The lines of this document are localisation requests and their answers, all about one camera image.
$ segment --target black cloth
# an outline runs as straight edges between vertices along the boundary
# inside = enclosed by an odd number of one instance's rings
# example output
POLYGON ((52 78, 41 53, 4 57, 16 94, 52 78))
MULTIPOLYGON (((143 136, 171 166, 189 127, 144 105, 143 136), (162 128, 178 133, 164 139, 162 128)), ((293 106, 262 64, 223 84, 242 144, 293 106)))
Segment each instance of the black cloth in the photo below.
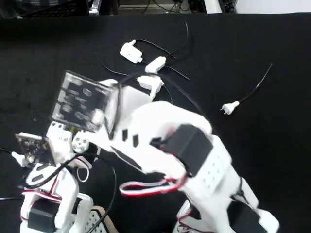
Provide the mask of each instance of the black cloth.
MULTIPOLYGON (((14 134, 43 134, 64 70, 95 80, 119 79, 116 71, 143 67, 119 55, 123 43, 147 39, 173 51, 184 43, 188 23, 192 46, 172 66, 190 77, 168 74, 204 109, 232 156, 233 167, 280 222, 281 233, 310 231, 310 14, 148 15, 0 21, 0 146, 20 151, 14 134), (246 95, 274 63, 261 88, 230 116, 219 109, 246 95)), ((138 43, 146 61, 161 51, 138 43)), ((174 104, 196 109, 172 86, 174 104)), ((164 90, 158 100, 167 100, 164 90)), ((115 156, 118 183, 154 181, 115 156)), ((0 157, 1 196, 18 194, 22 174, 9 155, 0 157)), ((81 191, 107 207, 113 176, 96 162, 81 191)), ((119 194, 111 218, 120 232, 169 232, 185 197, 170 193, 125 198, 119 194)), ((1 232, 17 233, 21 201, 0 202, 1 232)))

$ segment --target ventilation hole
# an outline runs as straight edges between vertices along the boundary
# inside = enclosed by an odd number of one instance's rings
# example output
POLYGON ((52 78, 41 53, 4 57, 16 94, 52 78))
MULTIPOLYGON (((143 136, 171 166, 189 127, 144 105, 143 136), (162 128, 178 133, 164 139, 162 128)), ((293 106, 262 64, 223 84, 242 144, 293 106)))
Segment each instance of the ventilation hole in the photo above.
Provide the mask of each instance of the ventilation hole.
POLYGON ((128 134, 127 134, 128 130, 122 130, 122 141, 125 142, 127 140, 128 134))
POLYGON ((137 147, 139 144, 138 134, 133 136, 133 147, 137 147))

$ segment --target white cable plug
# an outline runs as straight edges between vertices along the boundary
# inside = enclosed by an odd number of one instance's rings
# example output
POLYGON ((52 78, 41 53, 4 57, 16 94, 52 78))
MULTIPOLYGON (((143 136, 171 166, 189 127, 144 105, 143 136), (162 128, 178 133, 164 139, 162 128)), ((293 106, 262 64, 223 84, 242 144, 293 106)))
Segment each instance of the white cable plug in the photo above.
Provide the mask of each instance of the white cable plug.
POLYGON ((121 50, 120 55, 125 57, 127 60, 137 63, 142 61, 142 52, 134 47, 136 40, 132 40, 131 42, 125 43, 121 50))
POLYGON ((17 154, 16 152, 11 153, 12 157, 16 159, 21 167, 26 167, 28 165, 28 161, 23 154, 17 154))
POLYGON ((224 114, 230 115, 234 111, 234 109, 239 106, 239 104, 240 102, 238 101, 235 101, 233 103, 226 103, 223 105, 221 110, 224 111, 224 114))
POLYGON ((161 86, 164 85, 164 82, 161 80, 159 76, 153 75, 153 76, 140 76, 137 78, 137 81, 139 82, 139 85, 142 88, 145 88, 147 90, 151 90, 149 96, 153 100, 156 94, 160 91, 161 86))
POLYGON ((157 57, 155 58, 151 63, 146 65, 145 71, 147 73, 157 73, 159 70, 161 70, 166 63, 166 57, 157 57))

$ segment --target white wall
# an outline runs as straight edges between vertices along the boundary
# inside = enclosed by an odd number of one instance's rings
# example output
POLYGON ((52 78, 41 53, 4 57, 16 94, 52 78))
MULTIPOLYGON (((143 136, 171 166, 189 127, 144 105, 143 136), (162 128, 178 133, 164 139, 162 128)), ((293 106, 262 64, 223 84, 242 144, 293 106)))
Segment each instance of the white wall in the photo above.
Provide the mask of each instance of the white wall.
POLYGON ((237 0, 236 10, 257 14, 311 12, 311 0, 237 0))

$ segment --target cable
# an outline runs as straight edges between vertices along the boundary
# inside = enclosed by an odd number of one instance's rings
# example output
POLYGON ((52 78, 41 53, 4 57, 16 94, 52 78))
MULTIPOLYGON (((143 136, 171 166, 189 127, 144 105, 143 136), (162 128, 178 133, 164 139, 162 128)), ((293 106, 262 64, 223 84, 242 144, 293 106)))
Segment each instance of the cable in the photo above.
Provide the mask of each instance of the cable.
POLYGON ((184 74, 180 73, 178 70, 174 69, 173 67, 170 66, 165 66, 166 68, 174 71, 175 73, 179 74, 181 77, 183 77, 184 79, 190 81, 190 78, 188 78, 187 76, 185 76, 184 74))
POLYGON ((156 2, 156 0, 152 0, 152 1, 154 2, 155 5, 157 5, 158 7, 162 8, 163 10, 166 10, 166 11, 169 11, 169 12, 175 12, 175 13, 177 13, 176 11, 172 11, 171 9, 167 9, 167 8, 165 8, 165 7, 161 6, 161 5, 159 5, 159 4, 156 2))
POLYGON ((234 196, 240 196, 244 199, 245 203, 249 205, 249 202, 245 196, 244 191, 242 190, 242 185, 243 185, 243 178, 240 176, 240 184, 239 184, 239 188, 236 194, 232 195, 231 197, 234 198, 234 196))
POLYGON ((183 96, 185 96, 194 106, 195 108, 198 110, 198 112, 205 118, 207 119, 207 116, 205 115, 205 113, 203 112, 203 110, 201 109, 200 105, 193 99, 191 98, 191 96, 189 96, 180 86, 178 86, 174 81, 170 80, 169 78, 167 78, 165 75, 163 74, 156 74, 159 77, 165 79, 166 81, 168 81, 171 85, 173 85, 183 96))
POLYGON ((85 182, 88 180, 88 178, 89 178, 89 168, 88 168, 88 165, 87 165, 83 160, 81 160, 80 158, 76 158, 76 160, 80 161, 80 162, 83 164, 84 169, 86 169, 86 177, 85 177, 84 180, 81 179, 81 178, 80 178, 80 175, 79 175, 79 170, 80 170, 81 168, 78 167, 78 168, 76 169, 76 175, 77 175, 78 180, 79 180, 80 182, 82 182, 82 183, 85 183, 85 182))
POLYGON ((0 152, 4 152, 4 153, 7 153, 7 154, 12 154, 13 151, 10 151, 6 148, 0 148, 0 152))
POLYGON ((114 182, 114 189, 113 189, 113 195, 112 195, 110 204, 109 204, 109 206, 108 206, 106 212, 104 213, 104 215, 94 224, 94 226, 91 227, 91 229, 89 229, 89 230, 87 231, 87 233, 91 233, 96 227, 98 227, 98 225, 105 219, 105 217, 108 216, 108 214, 109 214, 109 212, 110 212, 110 210, 111 210, 111 208, 112 208, 113 202, 114 202, 114 200, 115 200, 115 198, 116 198, 116 193, 117 193, 117 174, 116 174, 116 171, 115 171, 115 169, 113 168, 113 166, 112 166, 110 163, 108 163, 107 161, 105 161, 105 162, 106 162, 107 164, 110 165, 110 167, 111 167, 111 169, 112 169, 112 171, 113 171, 114 179, 115 179, 115 182, 114 182))
POLYGON ((271 67, 272 67, 273 63, 270 63, 269 68, 267 69, 266 73, 264 74, 264 76, 262 77, 262 79, 260 80, 260 82, 255 86, 255 88, 253 90, 251 90, 250 93, 248 93, 245 97, 243 97, 242 99, 239 100, 239 103, 245 101, 246 99, 248 99, 256 90, 257 88, 261 85, 261 83, 263 82, 263 80, 266 78, 266 76, 268 75, 271 67))
POLYGON ((171 55, 171 53, 168 52, 166 49, 162 48, 161 46, 159 46, 159 45, 157 45, 157 44, 155 44, 155 43, 153 43, 153 42, 151 42, 151 41, 149 41, 149 40, 138 39, 138 40, 136 40, 136 41, 145 42, 145 43, 147 43, 147 44, 149 44, 149 45, 152 45, 152 46, 158 48, 159 50, 162 50, 163 52, 165 52, 166 54, 168 54, 168 55, 169 55, 170 57, 172 57, 173 59, 177 59, 173 54, 171 55))
POLYGON ((184 42, 184 44, 179 49, 175 50, 174 52, 171 52, 168 56, 172 56, 175 53, 178 53, 179 51, 181 51, 188 44, 188 41, 189 41, 189 28, 188 28, 188 24, 186 22, 185 22, 185 26, 186 26, 186 30, 187 30, 186 41, 184 42))
POLYGON ((94 52, 93 54, 94 54, 94 56, 97 58, 97 60, 100 62, 100 64, 101 64, 106 70, 108 70, 110 73, 112 73, 112 74, 117 74, 117 75, 127 76, 127 74, 123 74, 123 73, 120 73, 120 72, 113 71, 113 70, 110 69, 104 62, 102 62, 101 59, 99 59, 99 57, 97 56, 96 52, 94 52))
POLYGON ((146 8, 141 12, 142 14, 144 14, 146 12, 146 10, 148 9, 150 3, 151 3, 151 0, 148 0, 148 4, 147 4, 146 8))
POLYGON ((167 94, 169 95, 171 104, 173 104, 173 98, 172 98, 172 95, 171 95, 170 91, 167 89, 167 87, 166 87, 165 85, 163 85, 163 87, 164 87, 164 90, 165 90, 165 91, 167 92, 167 94))
POLYGON ((23 196, 17 196, 17 197, 0 197, 0 200, 22 200, 23 196))
POLYGON ((188 172, 186 172, 176 183, 170 184, 170 185, 164 185, 164 186, 158 186, 162 185, 167 182, 166 179, 163 179, 156 183, 141 183, 141 182, 126 182, 122 185, 120 185, 119 190, 122 195, 127 197, 144 197, 144 196, 150 196, 150 195, 156 195, 156 194, 163 194, 168 192, 173 192, 178 190, 180 187, 182 187, 188 177, 188 172), (140 190, 126 190, 129 187, 149 187, 145 189, 140 190))
POLYGON ((36 194, 42 198, 46 198, 46 199, 49 199, 49 200, 53 200, 55 202, 61 202, 62 201, 62 198, 59 198, 59 197, 56 197, 56 196, 53 196, 53 195, 49 195, 49 194, 46 194, 46 193, 43 193, 43 192, 39 192, 39 191, 35 191, 35 190, 25 190, 22 192, 22 195, 25 195, 27 193, 33 193, 33 194, 36 194))

